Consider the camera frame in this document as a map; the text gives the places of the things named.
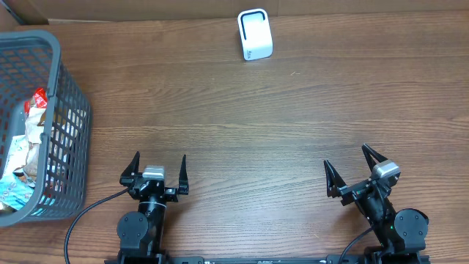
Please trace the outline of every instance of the wall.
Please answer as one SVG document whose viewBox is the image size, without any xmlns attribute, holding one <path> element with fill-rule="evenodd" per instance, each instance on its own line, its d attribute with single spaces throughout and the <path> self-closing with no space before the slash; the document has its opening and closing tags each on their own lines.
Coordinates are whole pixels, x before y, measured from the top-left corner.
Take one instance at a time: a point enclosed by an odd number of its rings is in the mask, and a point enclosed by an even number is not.
<svg viewBox="0 0 469 264">
<path fill-rule="evenodd" d="M 269 15 L 469 10 L 466 0 L 7 0 L 25 21 L 145 21 L 233 18 L 255 7 Z"/>
<path fill-rule="evenodd" d="M 17 25 L 16 20 L 0 5 L 0 32 L 12 31 Z"/>
</svg>

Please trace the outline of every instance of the wood grain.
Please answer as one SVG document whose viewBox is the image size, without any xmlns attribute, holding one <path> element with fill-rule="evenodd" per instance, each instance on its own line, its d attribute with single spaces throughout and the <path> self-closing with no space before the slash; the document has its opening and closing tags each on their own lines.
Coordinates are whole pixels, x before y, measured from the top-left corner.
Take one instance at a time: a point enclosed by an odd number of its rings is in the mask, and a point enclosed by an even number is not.
<svg viewBox="0 0 469 264">
<path fill-rule="evenodd" d="M 54 33 L 92 102 L 88 205 L 122 189 L 135 151 L 174 184 L 188 154 L 191 194 L 166 218 L 173 255 L 340 253 L 367 223 L 326 197 L 322 160 L 356 183 L 369 176 L 368 142 L 402 168 L 394 207 L 430 217 L 424 253 L 467 263 L 468 24 L 469 12 L 272 18 L 273 56 L 255 62 L 243 61 L 233 19 L 19 29 Z M 136 202 L 119 197 L 86 214 L 72 262 L 115 257 L 129 210 Z M 70 223 L 0 230 L 0 261 L 62 263 Z"/>
</svg>

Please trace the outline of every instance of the gray plastic basket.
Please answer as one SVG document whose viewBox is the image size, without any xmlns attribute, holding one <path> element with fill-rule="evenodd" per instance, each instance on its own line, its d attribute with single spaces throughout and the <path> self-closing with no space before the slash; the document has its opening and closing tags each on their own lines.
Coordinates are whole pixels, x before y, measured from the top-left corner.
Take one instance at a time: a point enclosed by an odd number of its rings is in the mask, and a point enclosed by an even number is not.
<svg viewBox="0 0 469 264">
<path fill-rule="evenodd" d="M 38 87 L 47 87 L 48 105 L 36 187 L 20 210 L 0 216 L 0 227 L 65 219 L 84 205 L 92 110 L 49 32 L 0 34 L 0 173 L 12 137 L 24 135 L 24 101 Z"/>
</svg>

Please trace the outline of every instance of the wooden tabletop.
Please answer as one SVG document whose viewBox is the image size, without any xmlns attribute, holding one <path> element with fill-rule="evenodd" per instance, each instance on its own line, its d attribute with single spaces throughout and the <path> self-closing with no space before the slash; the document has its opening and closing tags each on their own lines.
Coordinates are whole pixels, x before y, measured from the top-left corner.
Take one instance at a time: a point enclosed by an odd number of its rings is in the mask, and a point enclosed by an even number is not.
<svg viewBox="0 0 469 264">
<path fill-rule="evenodd" d="M 174 256 L 323 257 L 368 224 L 327 198 L 322 160 L 349 184 L 369 176 L 361 145 L 402 169 L 390 201 L 430 219 L 434 263 L 469 261 L 469 12 L 271 18 L 274 52 L 245 62 L 236 19 L 35 26 L 92 102 L 89 205 L 122 190 L 135 151 L 191 193 L 166 213 Z M 72 263 L 119 251 L 128 195 L 87 213 Z M 0 261 L 63 263 L 72 220 L 0 230 Z M 352 252 L 377 245 L 367 235 Z"/>
</svg>

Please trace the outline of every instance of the laundry basket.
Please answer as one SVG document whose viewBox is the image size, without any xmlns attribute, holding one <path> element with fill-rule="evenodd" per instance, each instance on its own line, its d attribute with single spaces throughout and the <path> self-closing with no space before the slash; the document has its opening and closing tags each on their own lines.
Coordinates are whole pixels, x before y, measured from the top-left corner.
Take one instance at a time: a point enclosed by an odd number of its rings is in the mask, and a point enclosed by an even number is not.
<svg viewBox="0 0 469 264">
<path fill-rule="evenodd" d="M 25 134 L 24 102 L 39 87 L 48 97 L 34 192 L 20 210 L 0 216 L 0 227 L 66 219 L 84 205 L 92 110 L 60 52 L 46 31 L 0 34 L 0 173 L 13 136 Z"/>
</svg>

